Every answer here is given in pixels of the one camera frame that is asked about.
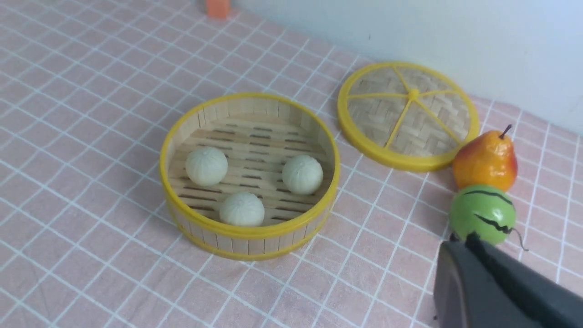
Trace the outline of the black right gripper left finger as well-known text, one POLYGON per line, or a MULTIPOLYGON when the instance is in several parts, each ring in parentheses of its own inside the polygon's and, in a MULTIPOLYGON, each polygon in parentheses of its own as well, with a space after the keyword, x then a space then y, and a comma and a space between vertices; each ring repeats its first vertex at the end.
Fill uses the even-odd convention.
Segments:
POLYGON ((510 297, 494 274, 463 241, 444 241, 439 248, 435 317, 440 328, 541 328, 517 297, 510 297))

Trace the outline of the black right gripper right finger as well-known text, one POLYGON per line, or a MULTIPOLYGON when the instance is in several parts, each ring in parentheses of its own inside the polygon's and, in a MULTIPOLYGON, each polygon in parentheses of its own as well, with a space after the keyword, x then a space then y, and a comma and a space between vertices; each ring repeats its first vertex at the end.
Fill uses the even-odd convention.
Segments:
POLYGON ((465 247, 479 260, 504 299, 534 328, 580 328, 582 297, 501 253, 471 233, 465 247))

